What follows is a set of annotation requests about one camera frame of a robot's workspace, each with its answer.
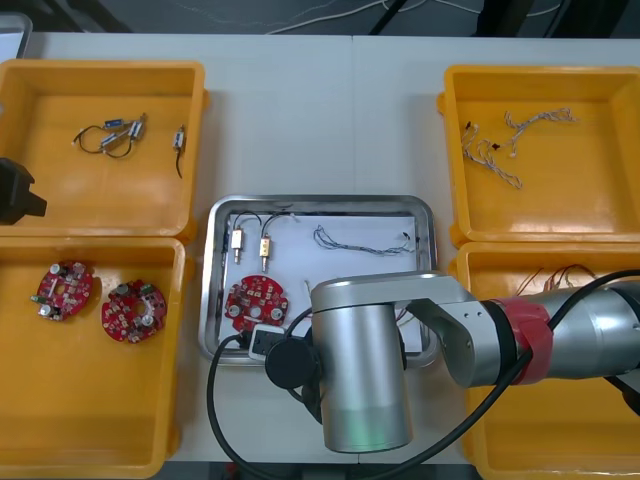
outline white table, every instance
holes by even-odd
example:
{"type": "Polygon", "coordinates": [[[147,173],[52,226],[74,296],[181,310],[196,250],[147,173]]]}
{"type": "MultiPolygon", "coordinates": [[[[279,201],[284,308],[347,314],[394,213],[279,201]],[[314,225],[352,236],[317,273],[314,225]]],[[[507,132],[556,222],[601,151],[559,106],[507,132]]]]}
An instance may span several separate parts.
{"type": "MultiPolygon", "coordinates": [[[[433,209],[440,268],[455,255],[442,120],[435,109],[452,64],[638,65],[633,40],[34,34],[27,56],[201,62],[213,105],[202,125],[195,215],[231,193],[412,194],[433,209]]],[[[193,247],[202,253],[202,234],[193,247]]],[[[197,345],[200,279],[188,293],[173,460],[223,461],[211,433],[208,362],[197,345]]],[[[413,442],[370,455],[329,452],[322,429],[260,368],[226,367],[216,383],[222,428],[251,462],[395,463],[448,433],[462,391],[441,361],[407,373],[413,442]]],[[[457,445],[431,463],[466,463],[457,445]]]]}

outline black object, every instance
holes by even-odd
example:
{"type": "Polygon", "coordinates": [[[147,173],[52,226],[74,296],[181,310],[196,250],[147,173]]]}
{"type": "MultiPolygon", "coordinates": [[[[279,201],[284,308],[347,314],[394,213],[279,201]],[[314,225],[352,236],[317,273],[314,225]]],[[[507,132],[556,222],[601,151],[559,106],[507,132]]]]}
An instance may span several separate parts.
{"type": "Polygon", "coordinates": [[[263,355],[266,357],[271,348],[284,338],[284,332],[270,332],[268,330],[256,328],[253,331],[253,337],[253,348],[251,349],[251,352],[256,355],[263,355]]]}
{"type": "Polygon", "coordinates": [[[629,0],[575,0],[569,3],[554,38],[609,38],[629,0]]]}
{"type": "Polygon", "coordinates": [[[493,300],[485,300],[480,303],[487,309],[489,316],[496,326],[498,345],[500,346],[500,370],[498,371],[498,378],[500,378],[518,359],[516,340],[513,336],[513,329],[511,328],[507,314],[504,313],[502,307],[493,300]]]}
{"type": "Polygon", "coordinates": [[[318,354],[304,339],[289,337],[268,351],[264,368],[269,380],[289,390],[310,383],[320,368],[320,362],[318,354]]]}
{"type": "Polygon", "coordinates": [[[13,225],[25,215],[44,217],[46,200],[29,191],[35,179],[22,165],[0,158],[0,224],[13,225]]]}
{"type": "Polygon", "coordinates": [[[478,15],[476,37],[515,37],[533,0],[485,0],[478,15]]]}
{"type": "Polygon", "coordinates": [[[633,413],[640,415],[640,393],[617,377],[605,377],[605,380],[622,392],[622,399],[633,413]]]}
{"type": "Polygon", "coordinates": [[[376,23],[375,26],[371,29],[369,35],[378,35],[382,30],[384,30],[384,27],[387,26],[387,23],[389,23],[391,19],[396,16],[396,13],[400,11],[405,3],[407,3],[407,0],[395,0],[395,2],[393,2],[393,4],[389,7],[389,10],[385,12],[382,18],[378,20],[378,23],[376,23]]]}

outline red band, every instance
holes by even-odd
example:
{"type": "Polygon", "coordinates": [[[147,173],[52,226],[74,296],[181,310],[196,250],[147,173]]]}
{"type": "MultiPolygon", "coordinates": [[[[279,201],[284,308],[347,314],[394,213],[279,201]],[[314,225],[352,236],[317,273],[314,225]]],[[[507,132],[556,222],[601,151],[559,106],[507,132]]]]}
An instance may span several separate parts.
{"type": "Polygon", "coordinates": [[[516,342],[525,349],[531,347],[533,352],[531,361],[513,384],[529,385],[543,380],[551,368],[553,350],[553,332],[547,325],[549,313],[542,305],[520,297],[500,298],[498,302],[504,306],[516,342]]]}

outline electronic component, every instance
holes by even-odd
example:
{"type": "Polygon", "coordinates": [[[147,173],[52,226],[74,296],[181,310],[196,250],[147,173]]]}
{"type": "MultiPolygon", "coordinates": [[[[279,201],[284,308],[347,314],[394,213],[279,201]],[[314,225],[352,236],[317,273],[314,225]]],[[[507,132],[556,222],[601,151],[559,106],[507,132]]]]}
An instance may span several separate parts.
{"type": "Polygon", "coordinates": [[[284,328],[274,325],[258,324],[253,329],[249,358],[264,362],[271,347],[284,339],[284,328]]]}
{"type": "Polygon", "coordinates": [[[164,328],[167,304],[154,285],[142,280],[118,285],[102,304],[102,328],[118,342],[139,343],[164,328]]]}
{"type": "Polygon", "coordinates": [[[233,328],[238,332],[251,332],[260,323],[280,326],[289,308],[283,294],[284,290],[275,280],[250,275],[229,290],[225,316],[233,320],[233,328]]]}
{"type": "Polygon", "coordinates": [[[93,277],[80,262],[60,262],[49,267],[31,301],[40,305],[38,315],[62,321],[78,313],[89,301],[93,277]]]}
{"type": "Polygon", "coordinates": [[[115,149],[117,146],[121,145],[125,138],[126,135],[124,132],[110,133],[102,140],[100,140],[100,150],[102,150],[103,152],[109,152],[115,149]]]}
{"type": "Polygon", "coordinates": [[[240,251],[242,250],[242,229],[235,228],[231,233],[231,248],[236,263],[240,263],[240,251]]]}
{"type": "Polygon", "coordinates": [[[173,150],[176,152],[176,170],[180,178],[182,178],[182,173],[180,172],[180,155],[184,151],[184,140],[184,125],[180,125],[180,128],[173,136],[173,150]]]}
{"type": "Polygon", "coordinates": [[[116,130],[125,127],[126,124],[122,118],[116,118],[114,120],[107,120],[104,122],[105,130],[116,130]]]}
{"type": "Polygon", "coordinates": [[[260,239],[260,258],[262,259],[262,271],[267,271],[267,262],[269,261],[269,255],[271,254],[271,237],[264,235],[260,239]]]}
{"type": "Polygon", "coordinates": [[[131,137],[132,141],[140,140],[142,138],[142,135],[144,134],[144,124],[146,120],[147,120],[147,114],[143,113],[142,115],[140,115],[139,120],[135,120],[131,124],[131,128],[129,129],[129,137],[131,137]]]}

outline silver cylinder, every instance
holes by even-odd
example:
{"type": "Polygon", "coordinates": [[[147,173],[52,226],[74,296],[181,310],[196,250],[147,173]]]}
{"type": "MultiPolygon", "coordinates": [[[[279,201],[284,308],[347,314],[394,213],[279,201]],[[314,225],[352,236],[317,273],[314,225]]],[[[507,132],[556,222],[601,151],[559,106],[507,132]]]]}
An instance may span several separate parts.
{"type": "MultiPolygon", "coordinates": [[[[544,305],[550,316],[575,291],[564,289],[525,297],[544,305]]],[[[548,377],[618,375],[640,364],[640,324],[629,304],[601,289],[580,300],[553,331],[548,377]]]]}
{"type": "Polygon", "coordinates": [[[342,453],[399,448],[413,437],[393,305],[314,313],[324,443],[342,453]]]}

